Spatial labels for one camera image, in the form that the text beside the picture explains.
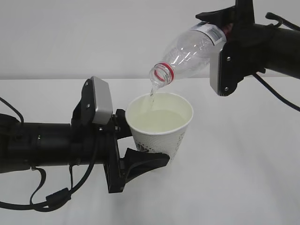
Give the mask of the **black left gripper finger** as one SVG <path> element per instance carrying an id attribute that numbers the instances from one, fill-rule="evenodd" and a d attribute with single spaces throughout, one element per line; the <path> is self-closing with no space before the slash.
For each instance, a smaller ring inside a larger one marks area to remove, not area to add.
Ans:
<path id="1" fill-rule="evenodd" d="M 116 138 L 123 139 L 132 136 L 131 129 L 125 118 L 125 110 L 117 109 L 114 115 Z"/>
<path id="2" fill-rule="evenodd" d="M 125 183 L 149 171 L 167 166 L 170 157 L 164 153 L 140 152 L 127 148 L 123 158 Z"/>

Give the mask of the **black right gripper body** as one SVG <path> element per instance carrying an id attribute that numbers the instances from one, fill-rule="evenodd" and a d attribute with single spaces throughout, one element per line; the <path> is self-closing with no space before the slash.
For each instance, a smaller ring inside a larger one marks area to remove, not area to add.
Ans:
<path id="1" fill-rule="evenodd" d="M 245 41 L 255 23 L 252 0 L 236 0 L 225 17 L 227 41 Z"/>

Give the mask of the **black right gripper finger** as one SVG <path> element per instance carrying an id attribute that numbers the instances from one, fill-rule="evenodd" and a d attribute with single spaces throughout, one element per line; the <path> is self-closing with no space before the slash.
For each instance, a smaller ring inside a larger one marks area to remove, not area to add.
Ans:
<path id="1" fill-rule="evenodd" d="M 200 21 L 216 25 L 221 29 L 225 29 L 226 27 L 232 29 L 234 26 L 235 16 L 236 7 L 231 6 L 216 11 L 201 12 L 199 14 L 196 14 L 195 18 Z"/>

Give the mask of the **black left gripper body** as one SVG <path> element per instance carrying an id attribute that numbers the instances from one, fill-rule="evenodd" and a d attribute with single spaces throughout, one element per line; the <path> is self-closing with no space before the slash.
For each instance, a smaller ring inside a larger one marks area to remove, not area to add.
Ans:
<path id="1" fill-rule="evenodd" d="M 104 165 L 108 193 L 121 193 L 125 187 L 118 140 L 116 138 L 114 115 L 108 123 L 98 129 L 99 154 Z"/>

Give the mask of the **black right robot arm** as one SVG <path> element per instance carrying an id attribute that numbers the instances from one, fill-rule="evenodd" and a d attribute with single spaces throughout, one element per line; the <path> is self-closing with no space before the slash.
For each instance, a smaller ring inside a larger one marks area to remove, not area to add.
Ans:
<path id="1" fill-rule="evenodd" d="M 227 39 L 210 55 L 210 86 L 217 95 L 232 94 L 244 77 L 267 69 L 300 77 L 300 28 L 293 23 L 268 12 L 266 18 L 277 24 L 256 24 L 251 0 L 195 17 L 218 28 L 232 24 Z"/>

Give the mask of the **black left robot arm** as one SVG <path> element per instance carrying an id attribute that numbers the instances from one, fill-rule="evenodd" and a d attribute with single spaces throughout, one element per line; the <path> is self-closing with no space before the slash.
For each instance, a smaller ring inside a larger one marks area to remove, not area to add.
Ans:
<path id="1" fill-rule="evenodd" d="M 130 148 L 121 157 L 118 140 L 131 136 L 124 110 L 113 110 L 109 84 L 92 77 L 82 87 L 69 124 L 22 123 L 9 115 L 0 116 L 0 171 L 102 164 L 108 192 L 120 193 L 131 180 L 170 160 L 164 153 Z"/>

